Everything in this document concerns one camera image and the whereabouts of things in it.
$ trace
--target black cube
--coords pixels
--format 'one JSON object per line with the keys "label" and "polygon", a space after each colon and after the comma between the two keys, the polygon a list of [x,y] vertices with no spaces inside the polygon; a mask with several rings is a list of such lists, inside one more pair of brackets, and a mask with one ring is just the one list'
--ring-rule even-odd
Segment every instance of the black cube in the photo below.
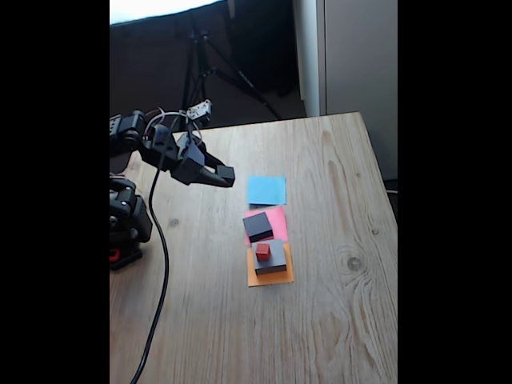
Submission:
{"label": "black cube", "polygon": [[274,232],[272,232],[272,227],[270,226],[269,219],[265,212],[244,218],[243,225],[246,228],[250,242],[257,242],[264,238],[272,238],[274,236]]}

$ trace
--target black cable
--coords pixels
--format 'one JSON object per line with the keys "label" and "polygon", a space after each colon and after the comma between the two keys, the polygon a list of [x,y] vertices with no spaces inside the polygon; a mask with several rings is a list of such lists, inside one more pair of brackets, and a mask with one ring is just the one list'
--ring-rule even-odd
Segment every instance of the black cable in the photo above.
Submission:
{"label": "black cable", "polygon": [[[176,121],[180,118],[180,116],[177,116],[174,118],[172,124],[169,128],[169,133],[167,134],[167,140],[166,140],[166,148],[169,145],[169,140],[171,136],[173,135],[173,128]],[[169,250],[167,249],[167,242],[166,238],[163,234],[163,230],[160,227],[160,223],[157,220],[157,217],[154,214],[153,211],[153,194],[154,194],[154,188],[157,185],[158,176],[160,175],[160,169],[163,166],[163,160],[166,157],[166,151],[164,150],[162,152],[162,156],[160,157],[160,162],[158,163],[157,173],[154,176],[153,179],[153,185],[151,186],[151,192],[150,192],[150,214],[154,221],[154,224],[157,227],[158,234],[160,235],[160,239],[162,240],[162,247],[163,247],[163,257],[164,257],[164,263],[165,263],[165,270],[164,270],[164,276],[163,276],[163,285],[162,285],[162,292],[160,293],[160,299],[158,300],[157,310],[154,314],[153,322],[151,323],[150,328],[150,334],[147,337],[146,346],[144,347],[144,353],[142,354],[141,362],[138,364],[137,372],[135,372],[134,378],[131,379],[131,384],[135,384],[138,379],[141,377],[142,370],[144,370],[144,366],[146,365],[146,360],[148,357],[148,354],[150,353],[151,348],[151,342],[153,341],[154,336],[154,330],[156,330],[158,319],[160,318],[160,313],[162,312],[163,302],[166,298],[166,292],[167,292],[167,285],[169,284]]]}

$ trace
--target dark background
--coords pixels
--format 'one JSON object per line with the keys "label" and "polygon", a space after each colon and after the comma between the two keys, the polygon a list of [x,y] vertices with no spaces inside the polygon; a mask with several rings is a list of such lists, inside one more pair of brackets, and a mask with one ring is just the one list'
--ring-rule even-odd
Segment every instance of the dark background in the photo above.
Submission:
{"label": "dark background", "polygon": [[[110,116],[132,110],[182,108],[190,16],[198,28],[239,66],[283,118],[306,116],[298,89],[291,0],[236,2],[231,19],[227,2],[110,28]],[[211,66],[229,67],[208,46]],[[213,103],[212,127],[275,120],[260,103],[211,75],[206,96]]]}

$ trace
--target wood knot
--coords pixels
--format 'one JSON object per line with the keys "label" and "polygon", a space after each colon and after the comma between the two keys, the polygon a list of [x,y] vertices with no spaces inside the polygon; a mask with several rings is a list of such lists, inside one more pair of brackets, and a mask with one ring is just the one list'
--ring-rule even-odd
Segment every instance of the wood knot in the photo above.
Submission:
{"label": "wood knot", "polygon": [[347,265],[350,270],[359,270],[361,268],[361,260],[359,260],[358,258],[349,258]]}

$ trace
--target wooden table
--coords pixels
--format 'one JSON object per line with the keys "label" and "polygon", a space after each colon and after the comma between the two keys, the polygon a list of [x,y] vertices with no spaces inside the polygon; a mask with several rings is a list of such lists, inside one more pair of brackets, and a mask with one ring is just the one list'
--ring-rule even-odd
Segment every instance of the wooden table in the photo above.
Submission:
{"label": "wooden table", "polygon": [[[158,180],[170,281],[140,383],[398,380],[397,223],[359,113],[202,132],[231,189]],[[286,176],[295,282],[247,287],[242,218],[251,174]],[[126,169],[148,201],[154,168]],[[156,228],[110,274],[110,382],[130,382],[160,295]]]}

